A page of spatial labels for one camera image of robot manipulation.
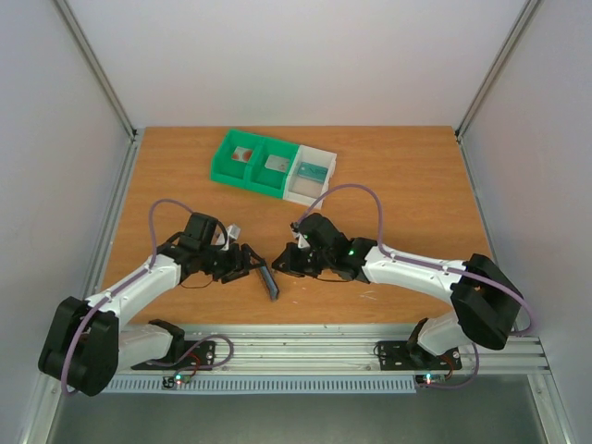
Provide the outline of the brown leather card holder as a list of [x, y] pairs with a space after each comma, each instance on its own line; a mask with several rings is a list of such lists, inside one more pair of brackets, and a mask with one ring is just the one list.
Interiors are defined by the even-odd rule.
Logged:
[[271, 302], [276, 302], [280, 293], [278, 284], [274, 279], [272, 271], [267, 265], [261, 265], [257, 268], [260, 278], [262, 279], [267, 290]]

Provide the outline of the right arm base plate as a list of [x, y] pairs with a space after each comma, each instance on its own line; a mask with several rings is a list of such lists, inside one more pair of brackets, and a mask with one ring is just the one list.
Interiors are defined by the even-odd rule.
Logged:
[[381, 371], [450, 371], [461, 370], [463, 364], [457, 348], [441, 355], [432, 355], [404, 340], [381, 340], [373, 349]]

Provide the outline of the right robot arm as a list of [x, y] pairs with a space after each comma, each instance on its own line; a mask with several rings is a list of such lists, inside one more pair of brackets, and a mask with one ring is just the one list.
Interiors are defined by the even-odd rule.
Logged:
[[318, 213], [291, 229], [295, 240], [272, 264], [280, 273], [319, 278], [330, 271], [346, 282], [393, 285], [450, 305], [450, 312], [420, 320], [407, 339], [404, 354], [413, 368], [426, 368], [464, 345], [505, 347], [523, 296], [487, 256], [458, 261], [403, 253], [376, 240], [347, 238]]

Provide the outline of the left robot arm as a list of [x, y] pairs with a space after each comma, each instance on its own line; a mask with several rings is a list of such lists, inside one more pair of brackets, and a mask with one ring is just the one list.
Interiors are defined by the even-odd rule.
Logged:
[[127, 277], [83, 300], [68, 297], [56, 308], [38, 361], [39, 370], [59, 381], [64, 395], [95, 396], [113, 376], [138, 364], [175, 368], [191, 354], [182, 328], [160, 319], [128, 330], [149, 303], [202, 273], [226, 284], [257, 271], [271, 300], [279, 295], [266, 261], [239, 228], [215, 217], [190, 215], [185, 229], [162, 244]]

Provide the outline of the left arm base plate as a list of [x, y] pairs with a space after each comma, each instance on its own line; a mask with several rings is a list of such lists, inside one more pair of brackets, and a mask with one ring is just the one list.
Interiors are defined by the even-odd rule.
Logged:
[[203, 342], [198, 347], [195, 347], [188, 356], [177, 364], [167, 363], [166, 366], [154, 365], [149, 363], [140, 363], [131, 367], [134, 371], [172, 371], [184, 367], [194, 367], [197, 362], [202, 365], [211, 365], [214, 363], [216, 357], [216, 343], [213, 340]]

